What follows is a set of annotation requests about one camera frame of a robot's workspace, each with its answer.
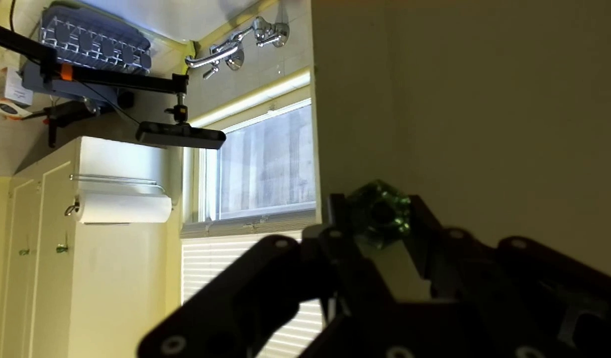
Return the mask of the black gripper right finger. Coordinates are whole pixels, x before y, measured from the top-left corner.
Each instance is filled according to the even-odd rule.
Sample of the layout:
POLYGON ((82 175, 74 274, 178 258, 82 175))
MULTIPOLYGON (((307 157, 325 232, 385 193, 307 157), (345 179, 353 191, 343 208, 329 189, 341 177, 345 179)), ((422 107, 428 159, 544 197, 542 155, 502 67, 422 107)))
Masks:
POLYGON ((486 332, 528 332, 556 344, 522 342, 546 358, 611 358, 611 276, 534 238, 496 246, 444 226, 418 195, 408 197, 406 250, 432 298, 472 308, 486 332))

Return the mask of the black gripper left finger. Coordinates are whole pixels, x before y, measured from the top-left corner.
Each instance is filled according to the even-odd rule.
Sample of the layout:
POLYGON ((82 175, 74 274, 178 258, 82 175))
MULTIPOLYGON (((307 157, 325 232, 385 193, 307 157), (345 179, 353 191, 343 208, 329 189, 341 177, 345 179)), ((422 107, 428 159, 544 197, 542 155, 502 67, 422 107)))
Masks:
POLYGON ((150 330, 138 358, 257 358, 305 300, 333 294, 329 250, 341 236, 263 236, 150 330))

